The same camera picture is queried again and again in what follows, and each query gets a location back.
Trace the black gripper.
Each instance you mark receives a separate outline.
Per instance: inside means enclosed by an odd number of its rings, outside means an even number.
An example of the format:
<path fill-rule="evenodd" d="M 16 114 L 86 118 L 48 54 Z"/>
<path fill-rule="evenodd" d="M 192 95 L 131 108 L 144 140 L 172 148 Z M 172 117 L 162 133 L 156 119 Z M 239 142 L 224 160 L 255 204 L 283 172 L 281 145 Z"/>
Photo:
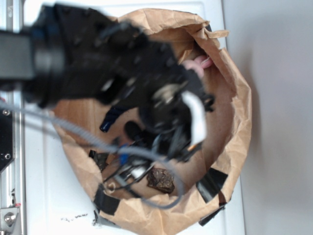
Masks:
<path fill-rule="evenodd" d="M 148 38 L 130 21 L 115 22 L 94 9 L 56 5 L 66 54 L 61 99 L 95 98 L 106 105 L 137 107 L 152 133 L 182 128 L 191 137 L 190 91 L 205 113 L 214 102 L 193 70 L 178 62 L 168 42 Z"/>

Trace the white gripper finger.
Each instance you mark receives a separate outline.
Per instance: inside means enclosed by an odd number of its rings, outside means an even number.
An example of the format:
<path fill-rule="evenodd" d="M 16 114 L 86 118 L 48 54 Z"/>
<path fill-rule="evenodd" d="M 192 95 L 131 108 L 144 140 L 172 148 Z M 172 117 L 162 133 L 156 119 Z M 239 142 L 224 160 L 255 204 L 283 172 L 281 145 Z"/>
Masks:
<path fill-rule="evenodd" d="M 190 91 L 182 93 L 183 103 L 189 108 L 191 114 L 191 143 L 199 144 L 207 136 L 205 109 L 197 95 Z"/>

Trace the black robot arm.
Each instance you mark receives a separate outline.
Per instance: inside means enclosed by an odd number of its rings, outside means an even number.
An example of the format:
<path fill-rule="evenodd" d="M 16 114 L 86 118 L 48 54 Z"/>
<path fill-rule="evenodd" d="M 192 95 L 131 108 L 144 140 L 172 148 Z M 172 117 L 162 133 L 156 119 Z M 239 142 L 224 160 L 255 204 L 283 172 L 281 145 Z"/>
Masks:
<path fill-rule="evenodd" d="M 178 64 L 168 43 L 94 9 L 43 6 L 33 25 L 2 31 L 0 88 L 42 108 L 82 98 L 137 107 L 149 131 L 183 128 L 190 145 L 207 135 L 211 96 L 197 74 Z"/>

